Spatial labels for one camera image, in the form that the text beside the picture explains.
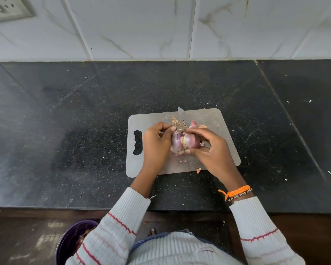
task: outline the foot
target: foot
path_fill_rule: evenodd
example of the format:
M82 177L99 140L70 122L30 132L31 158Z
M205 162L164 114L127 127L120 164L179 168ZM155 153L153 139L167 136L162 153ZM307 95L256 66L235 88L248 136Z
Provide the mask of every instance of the foot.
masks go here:
M148 231L147 236L152 236L152 235L155 235L155 234L157 234L157 231L156 231L155 228L152 228L152 230Z

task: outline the hand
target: hand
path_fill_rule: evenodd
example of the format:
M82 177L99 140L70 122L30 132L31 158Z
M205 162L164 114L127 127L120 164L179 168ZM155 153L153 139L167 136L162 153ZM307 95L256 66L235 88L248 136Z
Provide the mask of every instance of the hand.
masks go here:
M196 156L217 177L228 191L237 190L246 185L236 168L227 141L207 128L189 128L186 133L197 134L202 140L211 144L211 148L186 149L186 154Z
M159 122L146 130L142 136L143 169L147 169L149 172L152 171L155 175L158 174L167 160L172 145L172 135L176 129L175 126Z

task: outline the blue denim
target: blue denim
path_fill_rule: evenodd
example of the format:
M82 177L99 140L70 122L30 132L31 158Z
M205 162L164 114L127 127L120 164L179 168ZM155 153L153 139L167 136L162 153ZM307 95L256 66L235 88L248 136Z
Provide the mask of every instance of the blue denim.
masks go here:
M175 232L185 232L187 234L190 234L190 235L194 235L192 232L190 232L188 229L185 229L185 230L181 230L181 231L175 231ZM130 253L132 253L136 248L138 248L140 245L144 244L145 242L147 241L150 241L152 239L156 239L156 238L162 238L162 237L165 237L167 235L171 234L171 232L162 232L160 234L155 234L155 235L151 235L151 236L148 236L146 237L144 240L140 240L140 241L137 241L133 244L131 250L130 250ZM198 240L200 240L201 242L203 243L208 243L208 244L211 244L211 245L214 245L216 246L214 243L210 242L210 241L207 241L205 239L202 239L202 238L199 238L199 237L196 237Z

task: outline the ribbed cuff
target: ribbed cuff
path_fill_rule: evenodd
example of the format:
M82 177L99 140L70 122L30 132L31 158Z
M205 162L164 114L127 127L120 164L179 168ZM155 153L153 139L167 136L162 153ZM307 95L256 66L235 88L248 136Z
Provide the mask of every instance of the ribbed cuff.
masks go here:
M252 240L277 231L257 197L240 200L231 205L241 239Z
M150 199L128 187L110 210L109 215L136 233L150 203Z

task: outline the purple onion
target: purple onion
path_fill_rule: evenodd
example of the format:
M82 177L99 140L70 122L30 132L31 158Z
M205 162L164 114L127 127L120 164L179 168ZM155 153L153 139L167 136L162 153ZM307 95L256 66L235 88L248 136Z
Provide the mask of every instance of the purple onion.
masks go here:
M172 135L172 146L170 150L177 154L185 154L185 149L199 149L200 138L196 134L175 131Z

